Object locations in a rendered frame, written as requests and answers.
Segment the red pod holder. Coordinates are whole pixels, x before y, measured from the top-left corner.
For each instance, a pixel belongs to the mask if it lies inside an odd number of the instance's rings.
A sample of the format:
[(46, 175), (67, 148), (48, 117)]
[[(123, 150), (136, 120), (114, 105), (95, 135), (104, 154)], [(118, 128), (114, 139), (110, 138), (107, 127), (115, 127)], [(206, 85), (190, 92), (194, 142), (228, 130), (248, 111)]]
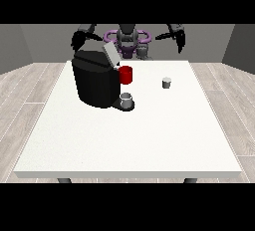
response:
[(128, 85), (132, 82), (132, 67), (121, 66), (119, 67), (120, 73), (120, 83), (123, 85)]

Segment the black coffee machine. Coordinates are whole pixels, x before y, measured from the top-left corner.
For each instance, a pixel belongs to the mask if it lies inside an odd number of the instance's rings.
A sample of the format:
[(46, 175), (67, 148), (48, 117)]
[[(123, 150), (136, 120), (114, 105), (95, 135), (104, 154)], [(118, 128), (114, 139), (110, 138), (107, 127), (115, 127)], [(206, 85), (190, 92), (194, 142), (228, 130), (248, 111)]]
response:
[(116, 108), (123, 112), (134, 109), (134, 100), (128, 109), (121, 107), (120, 62), (113, 67), (104, 50), (78, 51), (72, 67), (79, 98), (85, 104), (100, 109)]

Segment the pale grey machine lid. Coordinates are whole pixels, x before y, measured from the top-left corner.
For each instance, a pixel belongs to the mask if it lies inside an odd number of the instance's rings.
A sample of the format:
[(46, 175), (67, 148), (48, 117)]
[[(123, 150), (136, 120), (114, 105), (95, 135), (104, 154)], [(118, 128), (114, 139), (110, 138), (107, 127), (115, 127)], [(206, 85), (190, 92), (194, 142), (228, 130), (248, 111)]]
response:
[(105, 54), (107, 55), (111, 65), (115, 67), (117, 63), (121, 60), (121, 57), (114, 45), (113, 42), (108, 42), (103, 45), (103, 50)]

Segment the small grey cup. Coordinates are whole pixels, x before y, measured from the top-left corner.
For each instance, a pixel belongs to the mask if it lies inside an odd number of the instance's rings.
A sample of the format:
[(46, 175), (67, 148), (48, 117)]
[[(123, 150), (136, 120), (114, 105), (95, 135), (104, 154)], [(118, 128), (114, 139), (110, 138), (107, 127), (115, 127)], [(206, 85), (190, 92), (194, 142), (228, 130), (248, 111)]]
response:
[(132, 96), (130, 93), (122, 93), (120, 95), (121, 107), (128, 109), (132, 105)]

